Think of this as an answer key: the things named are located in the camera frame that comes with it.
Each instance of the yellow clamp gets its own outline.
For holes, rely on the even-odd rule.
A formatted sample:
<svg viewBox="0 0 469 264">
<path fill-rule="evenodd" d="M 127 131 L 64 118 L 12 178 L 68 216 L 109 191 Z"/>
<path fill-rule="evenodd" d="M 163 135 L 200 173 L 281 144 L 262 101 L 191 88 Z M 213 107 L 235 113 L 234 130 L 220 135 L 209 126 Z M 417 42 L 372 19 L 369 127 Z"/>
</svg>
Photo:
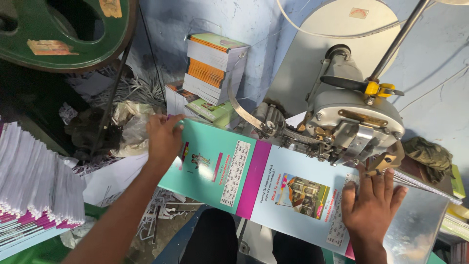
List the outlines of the yellow clamp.
<svg viewBox="0 0 469 264">
<path fill-rule="evenodd" d="M 389 97 L 390 94 L 384 93 L 387 89 L 395 89 L 396 87 L 392 84 L 378 84 L 377 82 L 368 82 L 368 86 L 366 87 L 365 94 L 366 95 L 374 95 L 381 97 Z"/>
</svg>

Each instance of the metal rod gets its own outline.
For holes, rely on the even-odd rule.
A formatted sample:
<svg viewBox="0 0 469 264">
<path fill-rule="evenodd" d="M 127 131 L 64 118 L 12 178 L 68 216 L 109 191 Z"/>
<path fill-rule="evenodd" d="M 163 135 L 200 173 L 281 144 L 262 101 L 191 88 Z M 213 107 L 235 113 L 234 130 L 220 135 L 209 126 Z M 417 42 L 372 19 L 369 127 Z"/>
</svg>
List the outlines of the metal rod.
<svg viewBox="0 0 469 264">
<path fill-rule="evenodd" d="M 412 13 L 410 14 L 406 23 L 403 25 L 401 31 L 399 31 L 399 34 L 397 34 L 396 38 L 394 39 L 389 49 L 384 54 L 381 61 L 376 66 L 373 73 L 370 75 L 370 77 L 368 77 L 369 81 L 375 81 L 375 82 L 378 81 L 379 75 L 381 74 L 381 72 L 383 72 L 386 65 L 394 56 L 394 53 L 396 53 L 397 49 L 399 48 L 401 43 L 404 41 L 405 37 L 407 36 L 409 31 L 412 29 L 414 24 L 417 22 L 417 19 L 423 13 L 425 7 L 428 5 L 429 2 L 430 0 L 419 0 L 419 2 L 417 3 L 417 6 L 414 8 L 414 11 L 412 11 Z"/>
<path fill-rule="evenodd" d="M 124 53 L 122 54 L 122 59 L 121 63 L 119 64 L 119 70 L 117 71 L 117 75 L 114 80 L 114 85 L 113 89 L 111 91 L 111 94 L 109 95 L 109 100 L 107 101 L 106 109 L 104 111 L 104 115 L 101 118 L 101 122 L 99 123 L 99 130 L 98 130 L 98 136 L 96 140 L 93 142 L 93 148 L 91 149 L 90 157 L 93 157 L 93 154 L 96 152 L 96 148 L 98 147 L 98 143 L 101 142 L 102 140 L 102 134 L 104 130 L 104 126 L 107 125 L 107 122 L 109 120 L 109 113 L 111 112 L 111 109 L 113 107 L 113 101 L 114 97 L 116 95 L 117 87 L 119 86 L 119 82 L 121 80 L 122 72 L 124 71 L 124 66 L 125 62 L 127 61 L 127 57 L 129 56 L 130 53 L 130 47 L 132 46 L 132 40 L 133 37 L 130 39 L 129 43 L 124 49 Z"/>
</svg>

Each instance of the printed house photo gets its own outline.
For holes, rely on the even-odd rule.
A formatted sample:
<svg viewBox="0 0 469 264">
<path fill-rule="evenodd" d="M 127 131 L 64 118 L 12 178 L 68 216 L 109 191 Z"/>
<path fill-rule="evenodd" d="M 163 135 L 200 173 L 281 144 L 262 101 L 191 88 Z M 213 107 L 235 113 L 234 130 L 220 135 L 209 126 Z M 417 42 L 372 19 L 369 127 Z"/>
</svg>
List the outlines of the printed house photo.
<svg viewBox="0 0 469 264">
<path fill-rule="evenodd" d="M 284 173 L 275 204 L 289 206 L 295 212 L 321 219 L 330 189 L 328 186 Z"/>
</svg>

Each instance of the black trousers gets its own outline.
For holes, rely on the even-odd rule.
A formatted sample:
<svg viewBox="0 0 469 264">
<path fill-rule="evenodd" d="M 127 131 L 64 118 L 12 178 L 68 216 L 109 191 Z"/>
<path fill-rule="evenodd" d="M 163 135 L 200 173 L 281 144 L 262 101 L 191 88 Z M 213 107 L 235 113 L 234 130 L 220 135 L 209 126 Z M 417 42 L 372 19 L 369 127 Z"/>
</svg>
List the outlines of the black trousers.
<svg viewBox="0 0 469 264">
<path fill-rule="evenodd" d="M 207 209 L 202 212 L 180 263 L 236 264 L 237 253 L 233 217 L 219 209 Z M 272 253 L 278 264 L 324 264 L 320 247 L 280 232 L 273 238 Z"/>
</svg>

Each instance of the white wire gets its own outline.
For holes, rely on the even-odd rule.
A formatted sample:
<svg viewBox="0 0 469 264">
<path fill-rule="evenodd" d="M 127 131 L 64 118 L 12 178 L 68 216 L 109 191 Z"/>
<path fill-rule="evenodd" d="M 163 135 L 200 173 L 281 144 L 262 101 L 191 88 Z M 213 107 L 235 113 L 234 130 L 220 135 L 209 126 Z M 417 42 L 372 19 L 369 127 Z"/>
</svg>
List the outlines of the white wire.
<svg viewBox="0 0 469 264">
<path fill-rule="evenodd" d="M 439 88 L 439 87 L 442 87 L 443 85 L 445 85 L 447 82 L 451 81 L 452 79 L 454 79 L 456 76 L 458 76 L 461 72 L 465 71 L 469 69 L 469 64 L 466 64 L 466 67 L 462 68 L 459 72 L 456 72 L 453 76 L 451 76 L 450 78 L 446 79 L 444 82 L 442 82 L 441 84 L 439 84 L 437 87 L 429 90 L 428 92 L 424 93 L 422 96 L 420 96 L 419 98 L 413 100 L 412 102 L 410 102 L 408 105 L 406 105 L 404 108 L 402 108 L 400 111 L 399 111 L 399 114 L 404 111 L 407 107 L 409 107 L 411 104 L 415 103 L 416 101 L 420 100 L 422 97 L 426 96 L 427 94 L 433 92 L 435 89 Z"/>
<path fill-rule="evenodd" d="M 431 3 L 430 5 L 428 5 L 425 10 L 431 8 L 432 6 L 434 6 L 436 4 L 436 2 L 433 2 Z M 383 31 L 386 31 L 386 30 L 389 30 L 391 28 L 394 28 L 394 27 L 397 27 L 401 24 L 404 24 L 406 20 L 403 20 L 401 22 L 394 22 L 394 23 L 391 23 L 389 25 L 386 25 L 384 27 L 381 27 L 381 28 L 378 28 L 378 29 L 375 29 L 373 31 L 369 31 L 369 32 L 365 32 L 365 33 L 361 33 L 361 34 L 356 34 L 356 35 L 347 35 L 347 36 L 334 36 L 334 35 L 326 35 L 326 34 L 319 34 L 319 33 L 313 33 L 313 32 L 308 32 L 308 31 L 305 31 L 301 28 L 299 28 L 297 25 L 295 25 L 295 23 L 293 23 L 293 21 L 291 21 L 291 19 L 287 16 L 287 14 L 285 13 L 285 10 L 283 10 L 283 7 L 282 5 L 280 4 L 280 0 L 277 0 L 277 5 L 279 6 L 280 8 L 280 11 L 282 12 L 283 16 L 285 17 L 285 19 L 294 27 L 296 28 L 298 31 L 301 31 L 303 33 L 306 33 L 308 35 L 312 35 L 312 36 L 317 36 L 317 37 L 323 37 L 323 38 L 330 38 L 330 39 L 358 39 L 358 38 L 363 38 L 363 37 L 366 37 L 366 36 L 370 36 L 370 35 L 373 35 L 373 34 L 377 34 L 377 33 L 380 33 L 380 32 L 383 32 Z"/>
</svg>

